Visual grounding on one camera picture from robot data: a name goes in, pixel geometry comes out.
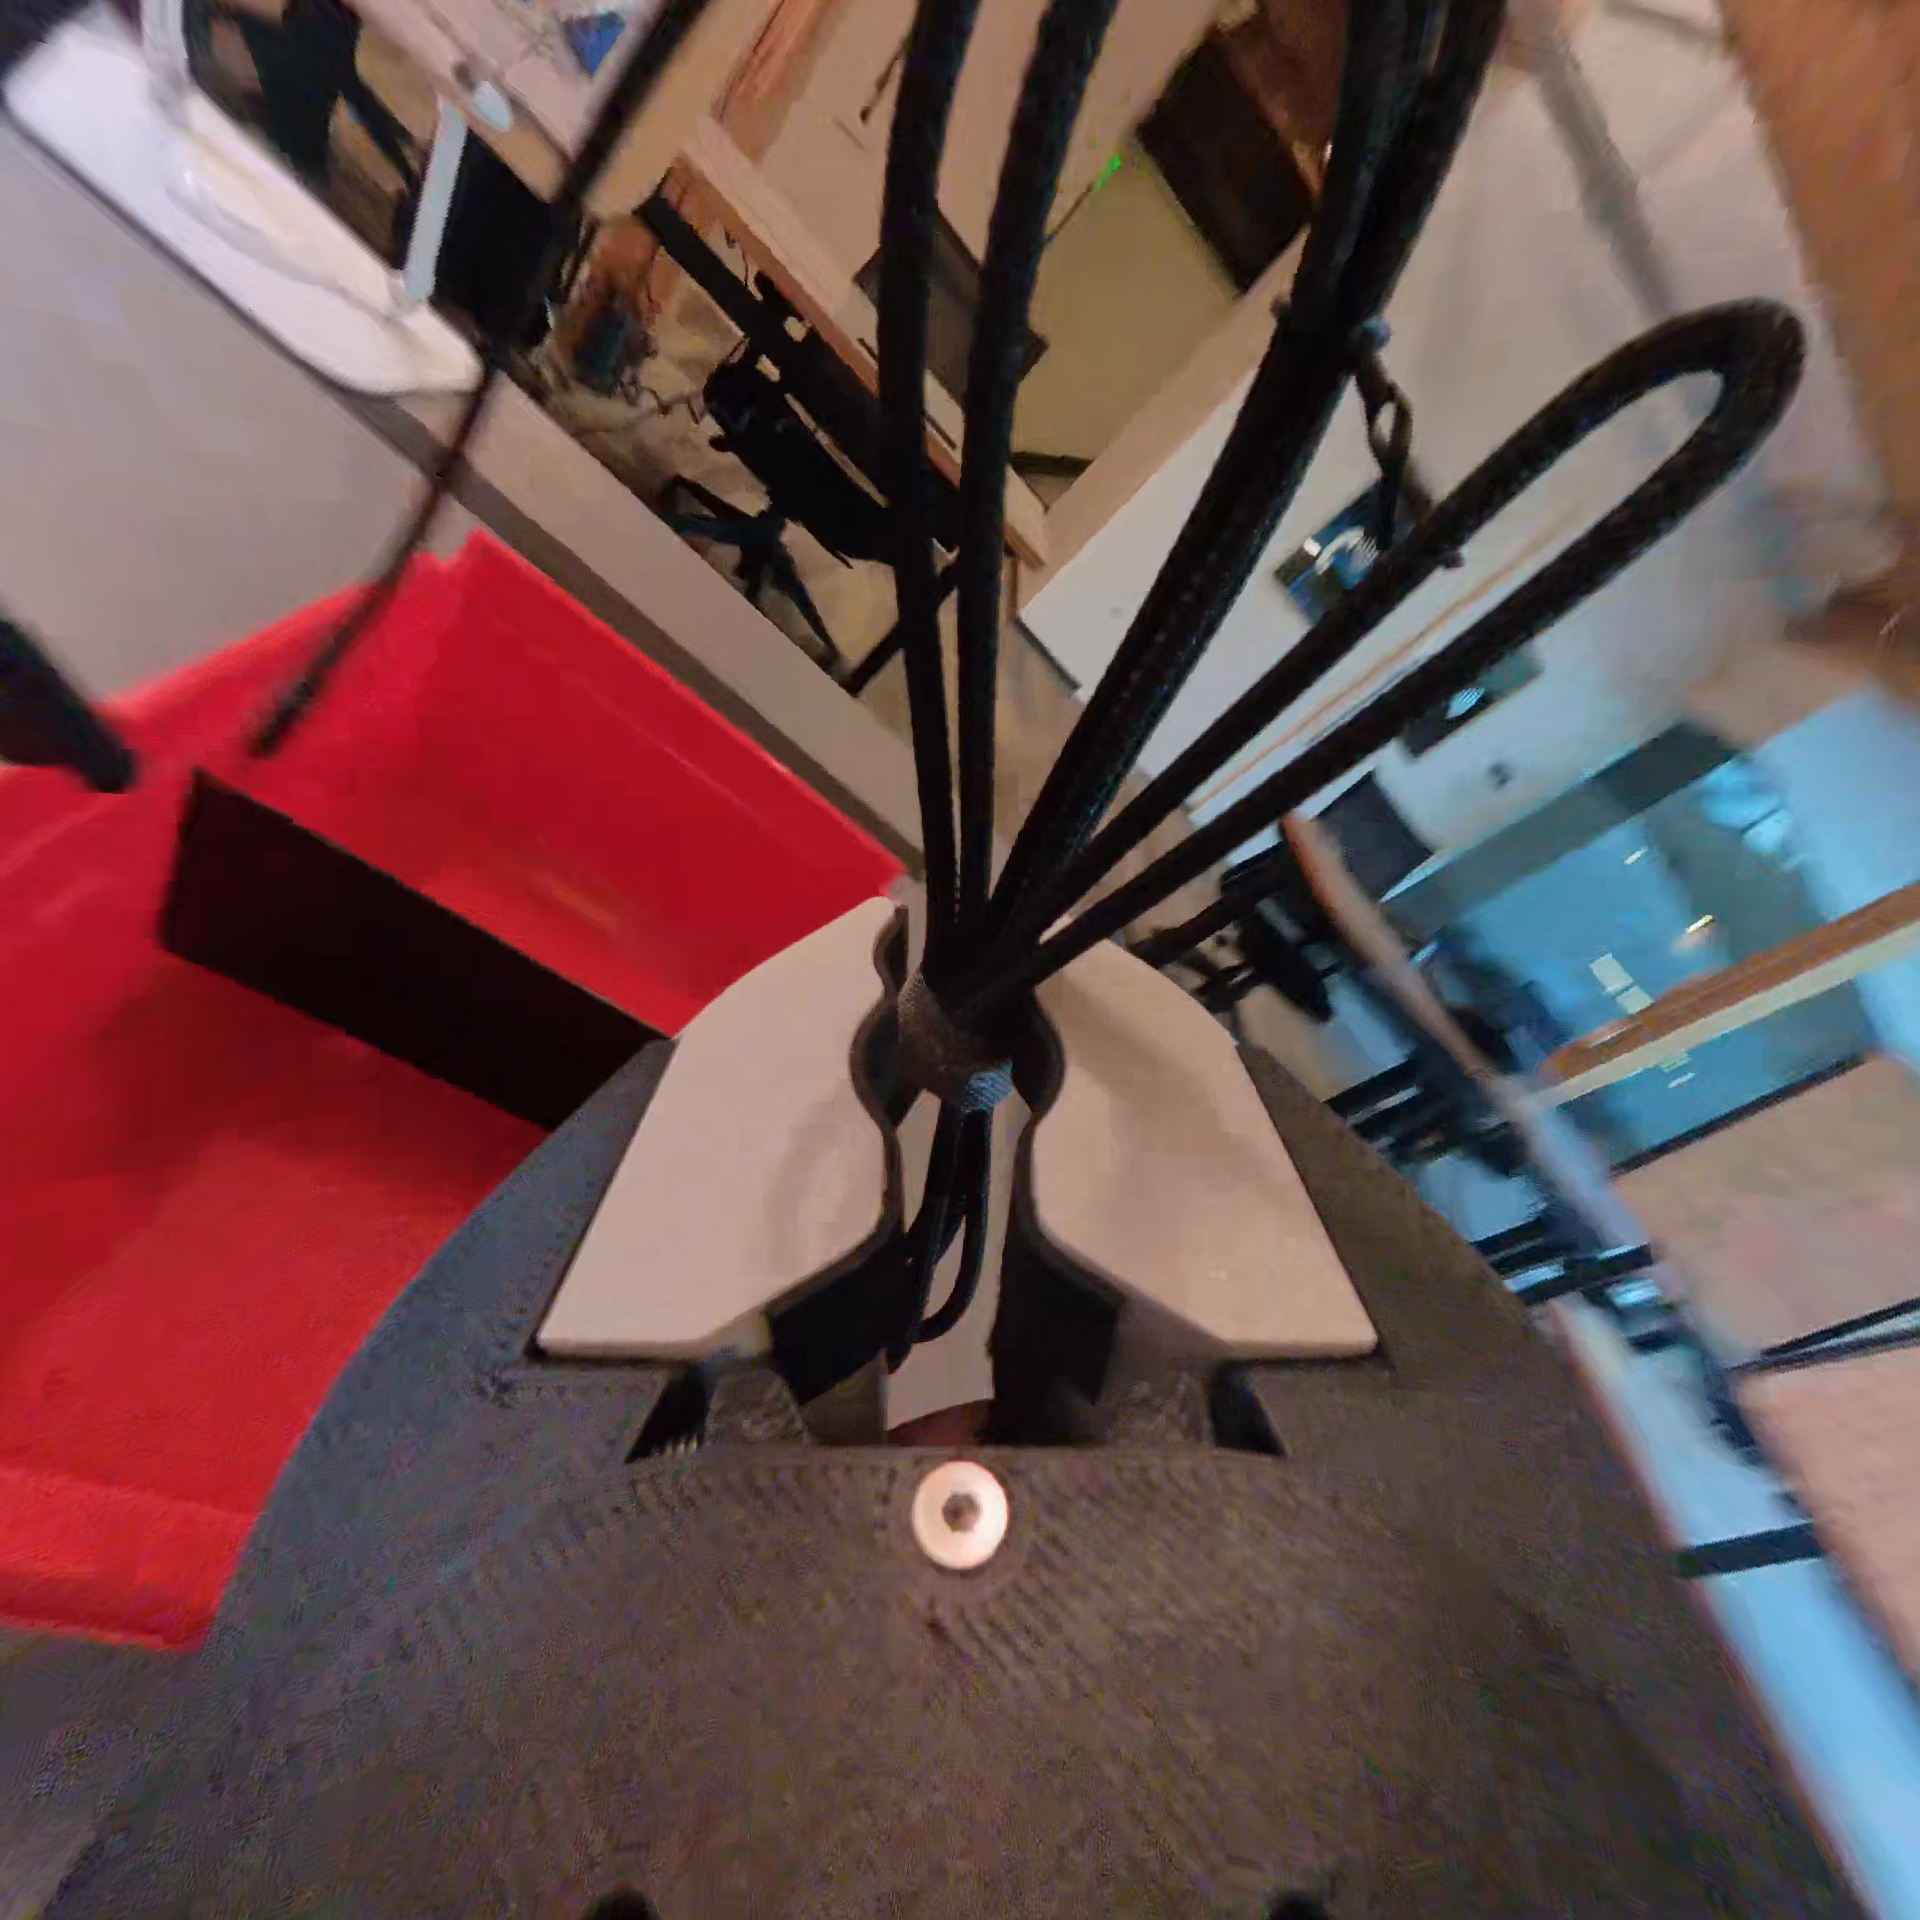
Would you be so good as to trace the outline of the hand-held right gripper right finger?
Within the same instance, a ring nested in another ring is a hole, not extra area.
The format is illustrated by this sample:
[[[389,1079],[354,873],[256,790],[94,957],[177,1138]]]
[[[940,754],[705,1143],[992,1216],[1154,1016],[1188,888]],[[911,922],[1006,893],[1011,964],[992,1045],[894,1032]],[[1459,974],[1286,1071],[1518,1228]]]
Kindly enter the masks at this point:
[[[1226,1024],[1119,949],[1034,987],[1006,1404],[1378,1360],[1380,1330]]]

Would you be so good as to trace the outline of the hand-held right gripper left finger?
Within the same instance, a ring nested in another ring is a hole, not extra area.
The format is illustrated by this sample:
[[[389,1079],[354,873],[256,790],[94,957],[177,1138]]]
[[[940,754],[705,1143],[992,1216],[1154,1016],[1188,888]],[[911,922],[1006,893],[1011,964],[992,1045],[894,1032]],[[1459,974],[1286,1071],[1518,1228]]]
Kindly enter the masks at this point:
[[[875,893],[674,1032],[535,1319],[543,1360],[760,1360],[774,1306],[888,1228],[888,1128],[853,1045],[888,1007],[894,933],[901,905]]]

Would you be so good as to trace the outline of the red plastic bin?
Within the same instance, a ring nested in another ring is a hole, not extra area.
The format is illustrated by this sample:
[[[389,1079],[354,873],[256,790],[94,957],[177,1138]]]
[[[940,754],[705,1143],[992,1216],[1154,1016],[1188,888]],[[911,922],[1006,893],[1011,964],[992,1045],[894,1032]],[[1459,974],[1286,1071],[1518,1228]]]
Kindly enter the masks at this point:
[[[0,1605],[200,1642],[327,1382],[543,1143],[162,952],[214,770],[655,1032],[901,858],[495,539],[417,562],[280,754],[351,589],[107,709],[132,790],[0,790]]]

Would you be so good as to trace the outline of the black bin divider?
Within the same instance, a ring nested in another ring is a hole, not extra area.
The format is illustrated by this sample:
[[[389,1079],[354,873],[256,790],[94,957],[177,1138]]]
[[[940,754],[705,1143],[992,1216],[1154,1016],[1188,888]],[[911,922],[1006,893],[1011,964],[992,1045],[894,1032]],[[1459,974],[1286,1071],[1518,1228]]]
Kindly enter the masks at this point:
[[[664,1045],[631,1013],[214,770],[184,790],[162,952],[543,1138]]]

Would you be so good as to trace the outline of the black office chair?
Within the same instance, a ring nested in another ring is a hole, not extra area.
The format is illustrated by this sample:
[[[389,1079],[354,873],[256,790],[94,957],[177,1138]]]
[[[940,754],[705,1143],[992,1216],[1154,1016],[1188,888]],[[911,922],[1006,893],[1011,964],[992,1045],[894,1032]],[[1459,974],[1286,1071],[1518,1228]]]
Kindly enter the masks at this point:
[[[705,539],[737,552],[737,589],[766,601],[774,589],[801,611],[825,663],[834,671],[834,641],[818,611],[818,589],[801,580],[801,562],[788,552],[788,531],[801,525],[828,562],[875,562],[877,501],[828,457],[828,441],[807,430],[807,413],[788,402],[788,385],[760,353],[727,353],[705,379],[705,422],[720,430],[715,452],[750,469],[766,486],[766,509],[737,509],[700,483],[664,486],[664,525],[674,539]]]

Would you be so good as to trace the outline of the dark logo wall sign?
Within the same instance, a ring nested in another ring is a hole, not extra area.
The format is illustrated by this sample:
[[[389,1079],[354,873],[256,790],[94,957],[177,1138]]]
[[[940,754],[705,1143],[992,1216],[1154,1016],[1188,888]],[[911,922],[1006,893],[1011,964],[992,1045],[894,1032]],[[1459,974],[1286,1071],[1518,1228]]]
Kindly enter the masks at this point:
[[[1313,627],[1326,611],[1340,611],[1380,562],[1380,483],[1358,486],[1326,531],[1307,531],[1286,562],[1280,562],[1280,599],[1303,611],[1303,627]]]

